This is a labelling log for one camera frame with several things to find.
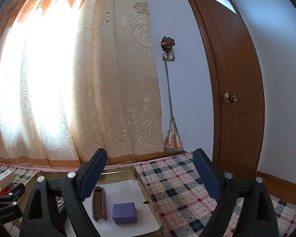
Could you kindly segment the brass door knob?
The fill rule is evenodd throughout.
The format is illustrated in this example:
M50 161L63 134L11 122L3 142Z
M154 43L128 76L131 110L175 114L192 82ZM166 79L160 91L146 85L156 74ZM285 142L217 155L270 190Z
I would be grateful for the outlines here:
M237 101L237 97L233 93L230 94L230 93L226 92L224 94L224 97L223 98L224 98L225 103L227 103L227 104L234 103L234 102Z

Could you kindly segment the cream lace curtain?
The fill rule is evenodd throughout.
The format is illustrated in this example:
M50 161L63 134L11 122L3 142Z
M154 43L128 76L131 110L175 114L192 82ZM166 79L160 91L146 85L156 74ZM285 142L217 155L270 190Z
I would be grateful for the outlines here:
M0 163L78 167L164 154L147 0L8 0L0 12Z

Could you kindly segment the plaid tablecloth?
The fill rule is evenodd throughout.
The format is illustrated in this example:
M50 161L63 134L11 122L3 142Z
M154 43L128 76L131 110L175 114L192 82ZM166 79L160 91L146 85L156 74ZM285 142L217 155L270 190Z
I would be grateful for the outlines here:
M162 219L165 236L199 236L212 215L216 201L209 197L192 162L192 153L147 162L106 166L105 169L133 166L143 181ZM76 168L22 167L0 163L0 174L11 170L15 183L27 184L38 172L69 172ZM271 195L279 236L289 236L296 227L296 205ZM236 202L224 236L232 236L243 199Z

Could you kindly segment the bronze rose wall hook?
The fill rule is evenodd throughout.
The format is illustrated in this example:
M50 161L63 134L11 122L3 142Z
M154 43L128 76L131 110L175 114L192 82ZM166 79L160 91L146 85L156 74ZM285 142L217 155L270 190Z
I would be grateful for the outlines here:
M163 50L163 61L173 62L175 61L175 54L172 53L172 48L175 46L175 40L171 37L164 36L160 42L160 47Z

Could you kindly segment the brown wooden comb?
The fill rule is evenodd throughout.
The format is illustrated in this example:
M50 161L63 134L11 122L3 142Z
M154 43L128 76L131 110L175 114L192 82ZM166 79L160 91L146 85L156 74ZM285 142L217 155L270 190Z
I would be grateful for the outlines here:
M92 216L95 221L107 220L106 196L103 187L95 186L92 194Z

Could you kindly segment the gold rectangular tin tray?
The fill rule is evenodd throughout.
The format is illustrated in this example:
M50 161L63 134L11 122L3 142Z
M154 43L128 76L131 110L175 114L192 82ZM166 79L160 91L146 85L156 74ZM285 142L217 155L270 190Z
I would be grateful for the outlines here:
M39 172L20 236L162 236L161 219L133 166Z

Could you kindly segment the purple foam block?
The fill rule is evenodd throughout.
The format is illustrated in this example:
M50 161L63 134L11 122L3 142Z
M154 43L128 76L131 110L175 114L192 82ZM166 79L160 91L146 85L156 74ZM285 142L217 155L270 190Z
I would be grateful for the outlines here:
M117 225L137 223L137 210L134 202L113 204L112 219Z

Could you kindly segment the brown wooden door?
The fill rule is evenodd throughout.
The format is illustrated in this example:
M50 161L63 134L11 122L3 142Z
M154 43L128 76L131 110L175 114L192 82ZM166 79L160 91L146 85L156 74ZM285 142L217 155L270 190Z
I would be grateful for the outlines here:
M265 125L261 69L251 35L233 5L188 0L207 57L213 97L214 163L238 178L255 177ZM234 103L224 94L233 93Z

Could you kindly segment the tasselled curtain tieback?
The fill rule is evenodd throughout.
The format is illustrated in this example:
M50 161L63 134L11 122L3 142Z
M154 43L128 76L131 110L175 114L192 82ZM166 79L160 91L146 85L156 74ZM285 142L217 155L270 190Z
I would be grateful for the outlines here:
M162 59L164 61L165 72L166 72L169 117L170 117L169 129L168 129L165 141L164 141L164 150L165 150L165 155L173 155L178 152L182 152L184 150L184 148L183 148L182 140L180 138L179 130L176 125L175 117L173 114L173 104L172 104L172 100L171 100L169 73L168 73L168 65L167 65L169 60L167 60L167 55L165 53L162 54Z

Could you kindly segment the white paper box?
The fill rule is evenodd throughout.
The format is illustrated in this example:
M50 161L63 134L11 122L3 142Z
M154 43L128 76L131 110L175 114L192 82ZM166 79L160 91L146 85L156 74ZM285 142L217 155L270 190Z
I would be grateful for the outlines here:
M15 176L11 170L6 170L0 174L0 188L5 189L15 180Z

